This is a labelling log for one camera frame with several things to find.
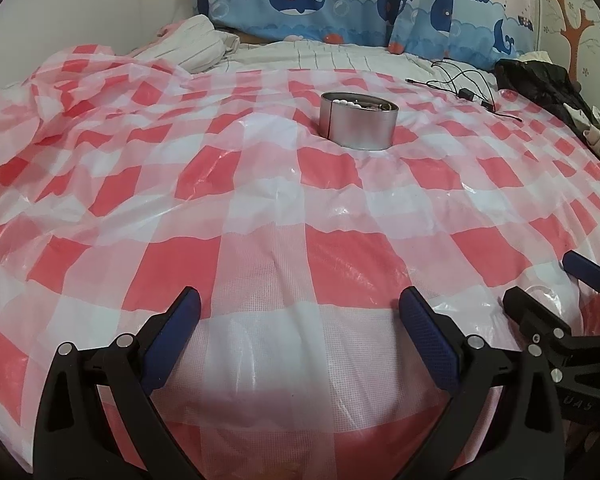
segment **black cable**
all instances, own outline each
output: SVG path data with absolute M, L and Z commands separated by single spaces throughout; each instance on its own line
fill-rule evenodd
M 449 72 L 446 71 L 445 68 L 443 67 L 439 67 L 440 69 L 442 69 L 442 71 L 446 74 L 446 76 L 449 78 L 449 81 L 429 81 L 429 83 L 440 83 L 440 84 L 446 84 L 448 85 L 449 83 L 451 83 L 454 86 L 454 92 L 456 95 L 458 95 L 458 87 L 456 86 L 456 83 L 454 82 L 453 78 L 451 77 L 451 74 Z
M 447 63 L 447 64 L 449 64 L 451 66 L 455 66 L 456 68 L 459 68 L 454 63 L 451 63 L 451 62 L 449 62 L 449 61 L 447 61 L 445 59 L 441 59 L 441 60 L 434 61 L 434 62 L 431 63 L 431 66 L 437 66 L 437 67 L 439 67 L 440 69 L 442 69 L 447 74 L 447 76 L 449 76 L 448 72 L 444 68 L 442 68 L 441 66 L 439 66 L 438 63 Z M 479 70 L 475 70 L 473 68 L 472 69 L 468 69 L 468 70 L 461 70 L 456 76 L 454 76 L 453 78 L 451 78 L 450 81 L 453 82 L 455 79 L 459 78 L 461 75 L 466 75 L 466 74 L 469 74 L 469 73 L 472 73 L 472 72 L 477 73 L 477 75 L 479 75 L 482 78 L 482 81 L 484 82 L 484 85 L 487 87 L 487 90 L 489 91 L 489 95 L 491 97 L 491 105 L 493 106 L 493 110 L 488 110 L 488 111 L 490 111 L 493 115 L 496 115 L 498 117 L 506 117 L 506 118 L 509 118 L 509 119 L 514 119 L 516 121 L 519 121 L 520 123 L 524 122 L 519 117 L 516 117 L 516 116 L 513 116 L 513 115 L 508 115 L 508 114 L 501 114 L 501 113 L 498 113 L 497 111 L 495 111 L 496 101 L 495 101 L 495 99 L 493 97 L 493 92 L 491 91 L 491 86 L 489 85 L 489 83 L 487 83 L 487 79 L 482 74 L 482 72 L 480 72 Z M 482 94 L 482 89 L 480 88 L 480 86 L 478 85 L 478 83 L 476 83 L 473 79 L 470 79 L 468 77 L 467 77 L 467 79 L 469 81 L 471 81 L 475 85 L 475 87 L 478 89 L 478 92 L 480 92 L 480 97 L 482 97 L 483 100 L 486 102 L 487 98 L 484 96 L 484 94 Z M 443 83 L 442 81 L 433 81 L 433 82 L 435 82 L 435 83 Z
M 519 123 L 523 123 L 525 121 L 523 121 L 522 119 L 520 119 L 519 117 L 516 117 L 515 115 L 507 115 L 507 114 L 500 114 L 498 112 L 491 112 L 493 115 L 497 115 L 498 117 L 506 117 L 509 119 L 515 119 L 517 120 Z
M 460 68 L 459 68 L 458 66 L 454 65 L 454 64 L 453 64 L 453 63 L 451 63 L 451 62 L 445 61 L 445 60 L 443 60 L 443 59 L 442 59 L 442 60 L 440 60 L 440 61 L 434 61 L 433 63 L 431 63 L 431 66 L 437 66 L 438 68 L 442 69 L 442 70 L 443 70 L 445 73 L 447 73 L 447 72 L 446 72 L 446 70 L 445 70 L 444 68 L 442 68 L 440 65 L 438 65 L 437 63 L 447 63 L 447 64 L 449 64 L 449 65 L 451 65 L 451 66 L 455 66 L 455 67 L 456 67 L 458 70 L 460 70 Z M 461 71 L 460 71 L 460 73 L 458 73 L 457 75 L 455 75 L 455 76 L 454 76 L 454 77 L 451 79 L 451 81 L 455 81 L 455 80 L 456 80 L 456 79 L 458 79 L 458 78 L 459 78 L 461 75 L 466 75 L 466 74 L 469 74 L 469 73 L 471 73 L 471 72 L 475 72 L 475 73 L 477 73 L 477 74 L 478 74 L 478 75 L 479 75 L 479 76 L 482 78 L 482 81 L 484 82 L 484 85 L 487 87 L 487 90 L 489 90 L 489 94 L 490 94 L 490 96 L 491 96 L 491 104 L 492 104 L 492 105 L 495 107 L 495 104 L 496 104 L 496 103 L 495 103 L 495 101 L 494 101 L 494 99 L 493 99 L 493 93 L 491 92 L 491 87 L 489 86 L 489 83 L 487 83 L 487 80 L 485 79 L 485 77 L 482 75 L 482 72 L 480 72 L 479 70 L 474 70 L 474 69 L 470 69 L 470 70 L 461 70 Z M 469 81 L 471 81 L 471 82 L 474 84 L 474 86 L 475 86 L 475 87 L 478 89 L 478 92 L 479 92 L 479 94 L 478 94 L 478 95 L 480 95 L 480 97 L 482 97 L 482 98 L 483 98 L 483 100 L 487 101 L 487 98 L 486 98 L 486 97 L 485 97 L 485 95 L 482 93 L 482 88 L 480 88 L 480 85 L 478 85 L 478 83 L 477 83 L 477 82 L 475 82 L 473 79 L 470 79 L 470 78 L 468 78 L 468 77 L 467 77 L 467 79 L 468 79 Z
M 487 79 L 482 74 L 482 72 L 480 72 L 479 70 L 476 70 L 476 69 L 461 70 L 457 75 L 451 77 L 451 74 L 444 67 L 438 65 L 438 63 L 447 63 L 447 64 L 455 66 L 456 68 L 459 69 L 459 67 L 457 65 L 454 65 L 453 63 L 448 62 L 446 60 L 434 61 L 434 62 L 431 63 L 431 66 L 432 67 L 433 66 L 437 66 L 439 69 L 441 69 L 446 74 L 446 76 L 449 78 L 449 81 L 436 81 L 434 79 L 431 79 L 431 80 L 427 81 L 426 83 L 420 83 L 419 81 L 414 81 L 413 79 L 407 79 L 406 81 L 408 83 L 413 83 L 413 84 L 424 84 L 425 86 L 427 86 L 428 88 L 431 88 L 433 90 L 441 90 L 443 92 L 449 92 L 450 94 L 453 94 L 453 95 L 455 95 L 456 97 L 459 98 L 458 87 L 456 87 L 455 80 L 458 79 L 461 75 L 466 76 L 466 74 L 475 72 L 475 73 L 477 73 L 482 78 L 482 81 L 484 82 L 484 85 L 489 90 L 489 95 L 491 97 L 491 102 L 489 102 L 488 99 L 485 97 L 485 95 L 482 93 L 482 89 L 480 88 L 480 85 L 478 85 L 478 83 L 475 82 L 473 79 L 467 77 L 467 79 L 469 81 L 471 81 L 475 85 L 475 87 L 477 88 L 477 90 L 479 92 L 478 96 L 482 98 L 481 106 L 485 110 L 487 110 L 488 112 L 490 112 L 491 114 L 493 114 L 495 116 L 503 117 L 503 118 L 507 118 L 507 119 L 513 119 L 513 120 L 518 121 L 520 123 L 524 122 L 519 117 L 516 117 L 516 116 L 513 116 L 513 115 L 508 115 L 508 114 L 501 114 L 501 113 L 495 111 L 496 101 L 495 101 L 495 99 L 493 97 L 493 92 L 491 91 L 491 86 L 489 86 L 489 83 L 487 82 Z M 446 85 L 452 84 L 454 86 L 454 89 L 453 90 L 449 90 L 447 88 L 440 88 L 439 86 L 434 86 L 433 83 L 446 84 Z

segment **metal screw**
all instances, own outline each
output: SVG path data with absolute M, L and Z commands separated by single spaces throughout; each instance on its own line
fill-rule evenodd
M 551 370 L 551 378 L 554 380 L 554 383 L 559 383 L 562 380 L 562 371 L 554 368 Z
M 469 343 L 469 346 L 475 350 L 479 350 L 480 348 L 484 347 L 484 339 L 482 339 L 479 335 L 471 335 L 466 341 Z
M 542 355 L 542 349 L 538 345 L 529 345 L 528 350 L 533 357 L 540 357 Z
M 123 334 L 118 336 L 116 339 L 116 345 L 120 348 L 126 348 L 131 346 L 131 343 L 134 341 L 134 337 L 131 334 Z
M 69 355 L 71 353 L 71 350 L 74 349 L 74 346 L 71 343 L 62 343 L 59 347 L 58 347 L 58 353 L 60 355 Z

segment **white pills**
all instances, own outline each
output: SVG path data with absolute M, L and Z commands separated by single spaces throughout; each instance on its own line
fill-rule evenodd
M 352 108 L 362 108 L 362 106 L 359 105 L 358 103 L 353 103 L 351 101 L 347 101 L 346 99 L 334 99 L 333 103 L 337 104 L 337 105 L 347 105 Z

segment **wrinkled plastic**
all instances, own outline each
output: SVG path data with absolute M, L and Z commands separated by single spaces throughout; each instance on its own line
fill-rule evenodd
M 396 103 L 395 145 L 319 137 L 333 90 Z M 600 164 L 523 98 L 496 104 L 523 122 L 389 76 L 190 76 L 94 46 L 0 91 L 0 437 L 30 463 L 57 346 L 136 332 L 191 285 L 203 319 L 152 399 L 208 478 L 392 478 L 446 402 L 397 319 L 406 286 L 501 348 L 513 285 L 600 333 L 558 264 L 600 263 Z

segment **blue clamp pad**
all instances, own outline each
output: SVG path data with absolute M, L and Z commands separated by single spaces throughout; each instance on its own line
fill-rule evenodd
M 400 320 L 436 386 L 453 395 L 460 386 L 459 356 L 434 320 L 434 316 L 446 316 L 435 314 L 414 287 L 402 292 L 398 309 Z
M 600 266 L 575 251 L 569 251 L 562 258 L 564 272 L 600 292 Z
M 165 314 L 158 314 L 168 319 L 144 354 L 140 385 L 148 396 L 167 382 L 180 353 L 200 321 L 201 310 L 200 295 L 195 288 L 188 288 Z

